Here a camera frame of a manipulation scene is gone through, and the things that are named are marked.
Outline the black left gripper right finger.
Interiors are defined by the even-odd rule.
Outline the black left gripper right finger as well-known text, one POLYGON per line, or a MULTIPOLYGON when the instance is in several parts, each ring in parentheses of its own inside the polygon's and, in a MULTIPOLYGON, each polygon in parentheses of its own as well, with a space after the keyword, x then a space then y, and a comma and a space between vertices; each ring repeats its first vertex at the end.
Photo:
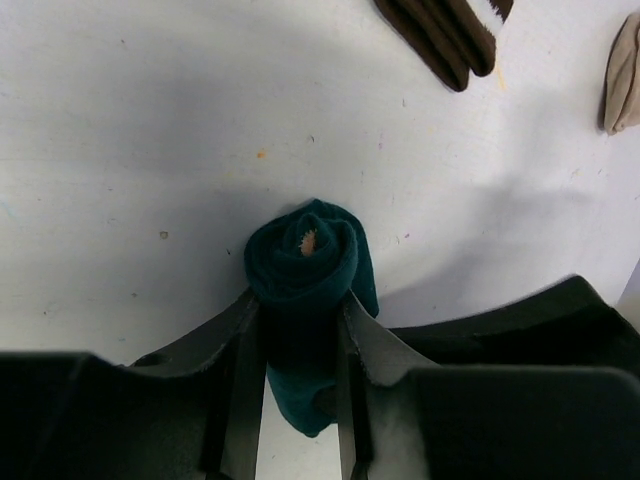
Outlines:
POLYGON ((337 320, 346 479, 635 479, 639 335, 579 276, 458 320, 337 320))

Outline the teal sock with red heel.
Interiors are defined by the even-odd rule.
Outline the teal sock with red heel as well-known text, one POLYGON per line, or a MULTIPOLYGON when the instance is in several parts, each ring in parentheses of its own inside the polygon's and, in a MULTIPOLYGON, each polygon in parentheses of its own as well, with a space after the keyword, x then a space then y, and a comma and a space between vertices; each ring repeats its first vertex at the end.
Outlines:
POLYGON ((379 314, 364 227, 344 208, 314 199, 255 231, 244 269, 260 304, 276 404, 295 430, 313 438, 336 420, 318 396, 336 383, 343 299, 354 294, 370 316, 379 314))

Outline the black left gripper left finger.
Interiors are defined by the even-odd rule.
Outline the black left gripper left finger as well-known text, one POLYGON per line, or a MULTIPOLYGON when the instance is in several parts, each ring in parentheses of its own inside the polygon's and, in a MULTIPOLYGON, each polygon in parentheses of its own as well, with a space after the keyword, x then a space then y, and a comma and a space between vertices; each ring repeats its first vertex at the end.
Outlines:
POLYGON ((88 352, 1 356, 5 479, 252 479, 265 360, 259 304, 131 365, 88 352))

